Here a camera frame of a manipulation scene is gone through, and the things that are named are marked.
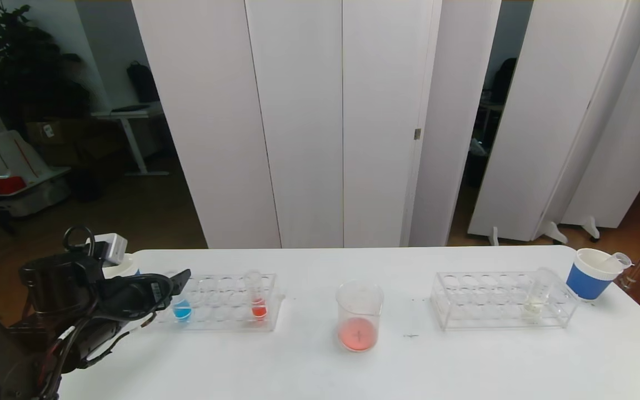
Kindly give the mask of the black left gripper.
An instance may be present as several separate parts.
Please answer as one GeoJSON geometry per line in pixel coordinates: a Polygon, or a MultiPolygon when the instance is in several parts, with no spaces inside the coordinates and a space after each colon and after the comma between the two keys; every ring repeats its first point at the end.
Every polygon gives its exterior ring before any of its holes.
{"type": "Polygon", "coordinates": [[[167,277],[126,277],[120,294],[120,308],[123,313],[150,313],[171,296],[178,296],[184,290],[191,270],[186,269],[167,277]]]}

